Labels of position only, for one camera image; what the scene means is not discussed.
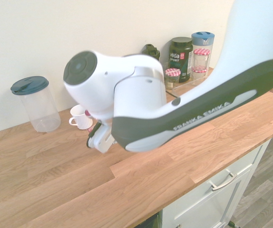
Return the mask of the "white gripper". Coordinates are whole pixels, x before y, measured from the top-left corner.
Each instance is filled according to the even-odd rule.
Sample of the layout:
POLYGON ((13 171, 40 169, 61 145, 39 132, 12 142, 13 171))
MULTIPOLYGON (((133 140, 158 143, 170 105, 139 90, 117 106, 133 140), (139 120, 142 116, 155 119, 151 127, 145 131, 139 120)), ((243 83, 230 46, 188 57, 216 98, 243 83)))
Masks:
POLYGON ((111 135, 111 127, 101 123, 95 124, 87 139, 87 147, 95 148, 101 153, 106 153, 114 143, 115 139, 111 135))

